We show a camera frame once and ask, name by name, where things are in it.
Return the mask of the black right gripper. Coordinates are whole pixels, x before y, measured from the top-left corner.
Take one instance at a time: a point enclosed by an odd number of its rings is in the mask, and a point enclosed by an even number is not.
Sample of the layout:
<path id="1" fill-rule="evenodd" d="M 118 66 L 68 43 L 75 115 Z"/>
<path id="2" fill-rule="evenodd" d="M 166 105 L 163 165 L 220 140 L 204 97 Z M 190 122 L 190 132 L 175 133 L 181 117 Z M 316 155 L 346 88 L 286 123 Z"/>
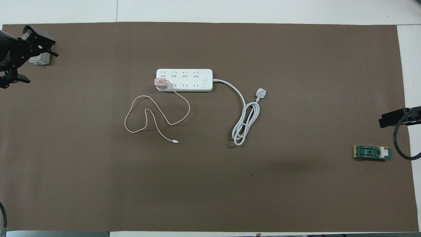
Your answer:
<path id="1" fill-rule="evenodd" d="M 379 119 L 379 126 L 380 128 L 386 128 L 390 126 L 395 126 L 401 117 L 406 114 L 406 112 L 410 111 L 411 117 L 411 125 L 420 124 L 421 123 L 421 107 L 412 107 L 411 109 L 398 109 L 392 112 L 388 112 L 386 114 L 382 114 L 381 118 Z"/>

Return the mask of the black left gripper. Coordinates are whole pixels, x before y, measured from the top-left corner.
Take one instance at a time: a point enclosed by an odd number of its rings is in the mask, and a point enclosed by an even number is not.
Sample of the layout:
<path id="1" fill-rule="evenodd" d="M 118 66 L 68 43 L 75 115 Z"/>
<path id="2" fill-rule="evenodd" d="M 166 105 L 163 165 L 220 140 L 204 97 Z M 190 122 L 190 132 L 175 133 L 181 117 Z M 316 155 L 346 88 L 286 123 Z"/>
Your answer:
<path id="1" fill-rule="evenodd" d="M 25 63 L 25 42 L 29 44 L 29 57 L 36 57 L 42 53 L 48 53 L 54 57 L 59 54 L 54 52 L 56 41 L 47 32 L 32 26 L 25 26 L 22 40 L 7 32 L 0 32 L 0 71 L 7 71 L 13 67 L 19 68 Z M 30 79 L 22 74 L 13 76 L 5 72 L 0 77 L 0 87 L 7 89 L 10 84 L 16 82 L 30 83 Z"/>

